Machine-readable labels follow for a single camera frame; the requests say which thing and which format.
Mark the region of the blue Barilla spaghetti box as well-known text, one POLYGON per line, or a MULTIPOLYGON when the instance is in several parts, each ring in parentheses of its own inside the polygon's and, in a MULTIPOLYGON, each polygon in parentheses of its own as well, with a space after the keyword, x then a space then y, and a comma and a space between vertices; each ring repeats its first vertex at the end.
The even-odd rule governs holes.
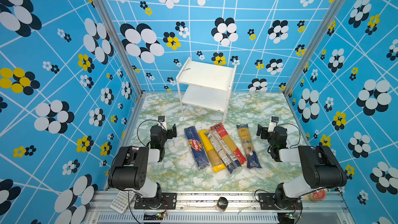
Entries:
POLYGON ((189 146, 191 148, 198 169, 199 170, 205 169, 206 167, 209 166, 209 161, 198 131, 196 130, 195 126, 191 126, 185 128, 184 133, 187 137, 189 146))

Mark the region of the red spaghetti bag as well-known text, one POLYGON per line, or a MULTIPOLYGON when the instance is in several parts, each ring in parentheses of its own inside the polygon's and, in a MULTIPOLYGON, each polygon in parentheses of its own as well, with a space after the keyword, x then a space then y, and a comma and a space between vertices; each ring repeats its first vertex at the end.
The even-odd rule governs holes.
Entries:
POLYGON ((224 128, 223 124, 217 124, 210 128, 211 130, 216 130, 220 137, 224 140, 224 142, 229 146, 231 151, 234 153, 237 160, 243 165, 247 160, 241 151, 238 149, 232 138, 229 136, 228 132, 224 128))

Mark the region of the clear white-label spaghetti bag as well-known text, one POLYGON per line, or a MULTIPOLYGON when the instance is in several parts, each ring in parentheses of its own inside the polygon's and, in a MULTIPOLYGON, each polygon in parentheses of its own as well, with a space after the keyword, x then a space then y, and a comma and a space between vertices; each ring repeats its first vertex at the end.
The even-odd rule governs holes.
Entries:
POLYGON ((210 130, 206 132, 205 135, 218 153, 230 174, 232 174, 238 167, 241 167, 241 164, 233 151, 216 130, 210 130))

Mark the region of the yellow Pastatime spaghetti bag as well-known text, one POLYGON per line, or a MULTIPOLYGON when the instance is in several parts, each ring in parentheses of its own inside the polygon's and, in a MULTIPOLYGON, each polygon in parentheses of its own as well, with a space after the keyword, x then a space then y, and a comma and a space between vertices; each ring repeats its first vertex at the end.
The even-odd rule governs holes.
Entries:
POLYGON ((208 139, 205 133, 207 133, 209 130, 201 130, 199 131, 199 136, 201 138, 201 141, 203 143, 204 149, 206 151, 206 154, 208 156, 208 159, 210 161, 211 167, 214 172, 219 172, 221 170, 226 169, 227 167, 223 163, 222 159, 220 158, 219 154, 216 152, 214 149, 212 143, 208 139))

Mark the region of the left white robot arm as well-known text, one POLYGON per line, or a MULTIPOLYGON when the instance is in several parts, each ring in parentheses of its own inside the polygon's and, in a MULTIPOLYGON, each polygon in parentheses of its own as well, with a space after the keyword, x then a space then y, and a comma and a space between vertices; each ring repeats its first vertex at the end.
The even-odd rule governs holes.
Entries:
POLYGON ((166 141, 176 136, 175 125, 169 130, 154 125, 150 129, 148 146, 121 147, 113 160, 108 175, 108 186, 120 191, 133 191, 147 206, 160 205, 162 203, 161 186, 147 178, 147 168, 149 163, 163 160, 166 141))

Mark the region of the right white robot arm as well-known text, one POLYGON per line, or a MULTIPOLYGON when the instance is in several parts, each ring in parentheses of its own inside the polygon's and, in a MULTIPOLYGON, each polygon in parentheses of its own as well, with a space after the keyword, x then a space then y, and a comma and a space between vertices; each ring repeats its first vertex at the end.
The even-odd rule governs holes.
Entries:
POLYGON ((268 141, 268 153, 274 161, 301 165, 301 176, 280 183, 275 189, 274 202, 279 208, 287 208, 314 191, 346 185, 346 173, 328 146, 299 145, 288 148, 287 129, 278 126, 271 132, 258 124, 257 136, 268 141))

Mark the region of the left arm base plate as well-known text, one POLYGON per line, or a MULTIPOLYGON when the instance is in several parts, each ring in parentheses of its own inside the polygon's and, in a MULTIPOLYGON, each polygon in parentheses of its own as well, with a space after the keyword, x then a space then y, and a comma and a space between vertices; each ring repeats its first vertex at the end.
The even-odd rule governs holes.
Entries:
POLYGON ((144 210, 168 210, 176 209, 177 193, 166 192, 154 198, 142 198, 136 196, 134 209, 144 210))

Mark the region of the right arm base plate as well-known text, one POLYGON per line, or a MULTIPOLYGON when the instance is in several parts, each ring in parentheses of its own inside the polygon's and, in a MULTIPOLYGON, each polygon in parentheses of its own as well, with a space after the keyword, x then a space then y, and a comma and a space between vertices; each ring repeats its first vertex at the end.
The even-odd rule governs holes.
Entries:
POLYGON ((261 210, 286 210, 300 211, 303 208, 302 201, 298 198, 287 198, 284 195, 275 195, 272 193, 257 194, 261 210))

